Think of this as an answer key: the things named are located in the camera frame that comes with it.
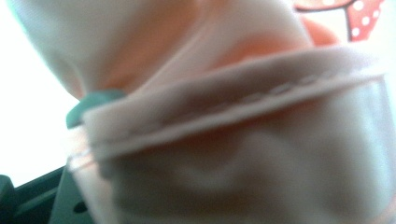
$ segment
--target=fabric pouch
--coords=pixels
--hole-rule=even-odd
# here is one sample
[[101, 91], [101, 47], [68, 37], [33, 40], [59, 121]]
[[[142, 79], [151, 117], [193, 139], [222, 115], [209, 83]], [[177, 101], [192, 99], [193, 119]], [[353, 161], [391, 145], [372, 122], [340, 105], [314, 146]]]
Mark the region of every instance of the fabric pouch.
[[69, 165], [93, 217], [389, 223], [394, 123], [367, 46], [279, 53], [89, 111]]

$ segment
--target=red polka dot pattern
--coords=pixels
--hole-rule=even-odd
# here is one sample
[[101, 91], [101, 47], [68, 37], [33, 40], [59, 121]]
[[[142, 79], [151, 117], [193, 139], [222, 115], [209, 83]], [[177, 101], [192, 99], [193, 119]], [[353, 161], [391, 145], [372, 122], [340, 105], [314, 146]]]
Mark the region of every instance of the red polka dot pattern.
[[366, 40], [375, 28], [384, 0], [294, 0], [302, 13], [343, 9], [350, 41]]
[[344, 7], [353, 0], [295, 0], [294, 5], [302, 10], [323, 10]]
[[352, 41], [365, 40], [375, 27], [384, 0], [358, 0], [347, 8]]

